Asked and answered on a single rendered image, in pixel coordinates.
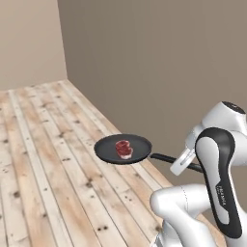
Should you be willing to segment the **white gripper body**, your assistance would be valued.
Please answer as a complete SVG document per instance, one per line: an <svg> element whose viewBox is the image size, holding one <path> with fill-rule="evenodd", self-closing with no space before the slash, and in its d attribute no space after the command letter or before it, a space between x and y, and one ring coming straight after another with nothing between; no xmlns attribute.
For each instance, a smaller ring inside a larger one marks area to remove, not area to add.
<svg viewBox="0 0 247 247"><path fill-rule="evenodd" d="M175 162L170 167L170 171L176 175L179 176L194 160L196 154L195 150L186 148L179 158L175 160Z"/></svg>

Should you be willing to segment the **red raw steak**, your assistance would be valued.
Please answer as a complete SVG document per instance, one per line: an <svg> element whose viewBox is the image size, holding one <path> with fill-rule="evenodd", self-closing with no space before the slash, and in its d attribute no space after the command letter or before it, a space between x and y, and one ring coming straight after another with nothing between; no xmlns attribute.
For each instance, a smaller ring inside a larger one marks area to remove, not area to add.
<svg viewBox="0 0 247 247"><path fill-rule="evenodd" d="M133 154L133 148L127 140L118 141L115 145L117 155L122 159L128 159Z"/></svg>

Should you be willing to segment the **black frying pan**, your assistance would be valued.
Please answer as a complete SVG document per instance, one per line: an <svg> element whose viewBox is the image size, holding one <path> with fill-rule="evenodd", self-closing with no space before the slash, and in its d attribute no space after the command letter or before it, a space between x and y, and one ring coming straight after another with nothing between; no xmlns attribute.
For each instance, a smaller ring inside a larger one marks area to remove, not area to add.
<svg viewBox="0 0 247 247"><path fill-rule="evenodd" d="M127 140L133 148L133 154L128 159L122 159L117 155L115 145L118 141ZM134 164L150 157L157 160L173 163L176 159L161 153L151 153L152 144L145 137L135 134L113 134L101 138L95 143L96 156L106 163L117 165Z"/></svg>

